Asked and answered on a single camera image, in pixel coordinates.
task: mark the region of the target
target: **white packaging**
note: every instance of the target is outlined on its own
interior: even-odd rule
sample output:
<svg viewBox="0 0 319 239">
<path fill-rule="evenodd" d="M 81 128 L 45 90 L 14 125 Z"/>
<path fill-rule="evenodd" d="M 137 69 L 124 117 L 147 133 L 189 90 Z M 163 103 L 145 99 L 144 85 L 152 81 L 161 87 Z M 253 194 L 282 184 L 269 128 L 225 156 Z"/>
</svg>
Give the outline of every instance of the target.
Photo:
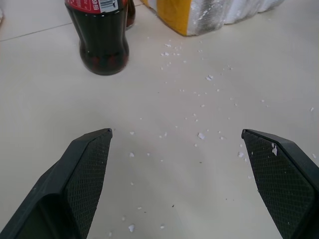
<svg viewBox="0 0 319 239">
<path fill-rule="evenodd" d="M 264 12 L 271 10 L 280 4 L 283 3 L 284 0 L 264 0 L 263 4 L 260 6 L 258 12 Z"/>
<path fill-rule="evenodd" d="M 233 24 L 253 17 L 258 13 L 263 2 L 264 0 L 234 0 L 225 24 Z"/>
</svg>

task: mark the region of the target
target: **floor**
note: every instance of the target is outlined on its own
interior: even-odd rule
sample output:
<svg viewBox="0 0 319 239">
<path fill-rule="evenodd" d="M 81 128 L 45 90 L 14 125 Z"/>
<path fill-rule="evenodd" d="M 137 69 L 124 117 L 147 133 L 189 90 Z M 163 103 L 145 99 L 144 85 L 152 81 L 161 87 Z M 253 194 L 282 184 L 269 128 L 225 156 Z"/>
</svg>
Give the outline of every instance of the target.
<svg viewBox="0 0 319 239">
<path fill-rule="evenodd" d="M 73 139 L 111 127 L 89 239 L 281 238 L 240 136 L 288 138 L 319 165 L 319 1 L 187 38 L 136 1 L 129 64 L 110 77 L 82 65 L 59 1 L 0 3 L 0 230 Z"/>
</svg>

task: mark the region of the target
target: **coca-cola bottle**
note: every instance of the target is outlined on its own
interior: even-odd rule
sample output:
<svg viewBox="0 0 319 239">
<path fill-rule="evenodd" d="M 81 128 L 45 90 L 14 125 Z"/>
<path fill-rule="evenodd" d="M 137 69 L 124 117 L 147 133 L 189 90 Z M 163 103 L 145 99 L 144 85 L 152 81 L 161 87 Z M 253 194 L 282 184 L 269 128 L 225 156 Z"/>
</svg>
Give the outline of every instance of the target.
<svg viewBox="0 0 319 239">
<path fill-rule="evenodd" d="M 126 23 L 126 30 L 130 29 L 135 22 L 135 5 L 133 0 L 129 0 L 129 8 L 128 8 L 128 20 Z"/>
<path fill-rule="evenodd" d="M 85 66 L 99 75 L 113 75 L 127 64 L 125 37 L 128 0 L 65 0 L 80 37 Z"/>
</svg>

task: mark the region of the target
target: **packaged item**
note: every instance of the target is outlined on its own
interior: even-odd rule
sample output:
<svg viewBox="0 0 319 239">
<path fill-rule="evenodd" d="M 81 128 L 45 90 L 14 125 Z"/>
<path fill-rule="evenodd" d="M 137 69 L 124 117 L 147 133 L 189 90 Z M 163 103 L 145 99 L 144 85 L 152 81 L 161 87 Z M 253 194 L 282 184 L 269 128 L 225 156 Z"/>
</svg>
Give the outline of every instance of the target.
<svg viewBox="0 0 319 239">
<path fill-rule="evenodd" d="M 133 0 L 129 0 L 128 19 L 126 22 L 126 30 L 130 29 L 135 22 L 135 5 Z"/>
<path fill-rule="evenodd" d="M 232 0 L 142 0 L 173 30 L 184 36 L 220 29 Z"/>
<path fill-rule="evenodd" d="M 271 10 L 280 4 L 282 4 L 284 0 L 264 0 L 263 4 L 260 6 L 258 12 L 264 12 Z"/>
<path fill-rule="evenodd" d="M 65 5 L 80 37 L 85 66 L 99 75 L 120 72 L 129 57 L 128 0 L 65 0 Z"/>
<path fill-rule="evenodd" d="M 233 24 L 253 17 L 264 0 L 233 0 L 225 24 Z"/>
</svg>

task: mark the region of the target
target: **red label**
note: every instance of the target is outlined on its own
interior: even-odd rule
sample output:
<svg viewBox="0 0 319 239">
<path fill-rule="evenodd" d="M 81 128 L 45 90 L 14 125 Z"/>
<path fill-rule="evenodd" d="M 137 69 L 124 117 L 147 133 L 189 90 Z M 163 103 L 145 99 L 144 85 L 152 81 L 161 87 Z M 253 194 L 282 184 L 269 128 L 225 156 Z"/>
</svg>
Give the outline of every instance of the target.
<svg viewBox="0 0 319 239">
<path fill-rule="evenodd" d="M 88 13 L 100 14 L 119 9 L 118 0 L 65 0 L 65 2 L 74 9 Z"/>
</svg>

